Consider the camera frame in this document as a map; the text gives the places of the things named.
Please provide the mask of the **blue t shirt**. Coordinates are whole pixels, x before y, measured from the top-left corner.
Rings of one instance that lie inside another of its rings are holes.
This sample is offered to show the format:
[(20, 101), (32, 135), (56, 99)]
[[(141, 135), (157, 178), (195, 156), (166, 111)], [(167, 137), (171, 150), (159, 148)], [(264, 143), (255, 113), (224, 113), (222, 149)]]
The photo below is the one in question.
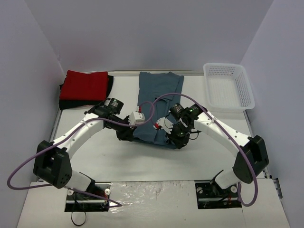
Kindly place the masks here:
[(182, 92), (184, 76), (172, 72), (152, 74), (140, 72), (139, 93), (137, 105), (146, 118), (150, 117), (151, 105), (154, 103), (155, 112), (153, 118), (145, 125), (138, 126), (133, 133), (134, 140), (138, 142), (151, 143), (176, 149), (176, 146), (166, 137), (164, 130), (155, 130), (153, 124), (169, 113), (169, 109), (180, 102), (180, 96), (175, 95)]

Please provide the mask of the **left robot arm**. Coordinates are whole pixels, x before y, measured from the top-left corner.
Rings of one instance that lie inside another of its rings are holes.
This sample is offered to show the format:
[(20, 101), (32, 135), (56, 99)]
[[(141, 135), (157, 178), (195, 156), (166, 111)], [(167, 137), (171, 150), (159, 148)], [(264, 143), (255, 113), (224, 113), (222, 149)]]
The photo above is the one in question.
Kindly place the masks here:
[(115, 98), (108, 104), (101, 102), (85, 112), (84, 118), (66, 134), (52, 142), (42, 141), (37, 148), (33, 173), (58, 189), (76, 189), (85, 199), (102, 194), (95, 180), (72, 169), (70, 160), (86, 141), (105, 128), (115, 130), (119, 140), (133, 141), (135, 124), (144, 122), (145, 117), (134, 111), (124, 119), (119, 118), (123, 105)]

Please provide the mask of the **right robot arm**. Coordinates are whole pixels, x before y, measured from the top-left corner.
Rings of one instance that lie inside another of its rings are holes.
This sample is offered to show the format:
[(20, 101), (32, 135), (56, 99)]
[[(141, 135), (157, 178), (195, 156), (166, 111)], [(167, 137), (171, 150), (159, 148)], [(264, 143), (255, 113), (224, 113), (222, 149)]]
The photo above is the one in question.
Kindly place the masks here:
[(209, 111), (204, 112), (198, 105), (182, 107), (175, 104), (169, 114), (175, 119), (172, 123), (167, 117), (158, 120), (159, 129), (180, 149), (187, 145), (191, 133), (205, 133), (224, 146), (235, 157), (231, 169), (220, 171), (211, 181), (211, 192), (222, 196), (228, 187), (238, 182), (250, 184), (269, 164), (266, 144), (262, 137), (250, 137), (214, 117)]

